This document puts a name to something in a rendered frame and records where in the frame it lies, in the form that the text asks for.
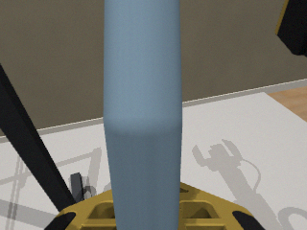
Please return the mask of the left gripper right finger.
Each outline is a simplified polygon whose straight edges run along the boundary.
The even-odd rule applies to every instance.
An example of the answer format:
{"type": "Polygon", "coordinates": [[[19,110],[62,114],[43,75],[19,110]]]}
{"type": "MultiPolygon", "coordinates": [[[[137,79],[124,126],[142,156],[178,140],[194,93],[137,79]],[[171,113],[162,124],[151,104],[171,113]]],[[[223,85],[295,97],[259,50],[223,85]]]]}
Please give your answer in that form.
{"type": "Polygon", "coordinates": [[[232,212],[245,207],[180,182],[178,230],[244,230],[232,212]]]}

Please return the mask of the black metal rack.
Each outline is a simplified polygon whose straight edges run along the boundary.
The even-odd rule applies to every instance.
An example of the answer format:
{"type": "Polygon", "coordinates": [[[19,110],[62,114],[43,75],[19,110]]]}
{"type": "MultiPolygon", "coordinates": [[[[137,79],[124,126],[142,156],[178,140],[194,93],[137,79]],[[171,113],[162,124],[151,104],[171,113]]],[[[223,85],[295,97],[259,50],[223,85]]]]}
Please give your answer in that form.
{"type": "Polygon", "coordinates": [[[71,194],[1,64],[0,128],[59,212],[84,200],[80,172],[70,174],[71,194]]]}

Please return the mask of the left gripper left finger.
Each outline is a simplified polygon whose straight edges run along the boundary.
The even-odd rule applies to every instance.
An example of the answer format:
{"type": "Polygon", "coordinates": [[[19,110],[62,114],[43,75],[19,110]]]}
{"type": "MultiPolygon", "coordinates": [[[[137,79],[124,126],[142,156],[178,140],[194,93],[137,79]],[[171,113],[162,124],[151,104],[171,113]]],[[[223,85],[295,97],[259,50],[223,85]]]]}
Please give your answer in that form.
{"type": "Polygon", "coordinates": [[[65,230],[117,230],[111,189],[61,210],[76,213],[65,230]]]}

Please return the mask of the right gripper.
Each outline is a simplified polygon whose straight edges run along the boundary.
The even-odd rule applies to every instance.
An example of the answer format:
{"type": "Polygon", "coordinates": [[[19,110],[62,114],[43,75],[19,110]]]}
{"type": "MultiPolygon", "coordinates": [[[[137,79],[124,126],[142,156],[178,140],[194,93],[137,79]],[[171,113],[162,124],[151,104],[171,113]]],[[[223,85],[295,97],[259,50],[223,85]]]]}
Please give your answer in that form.
{"type": "Polygon", "coordinates": [[[285,0],[274,32],[293,55],[307,57],[307,0],[285,0]]]}

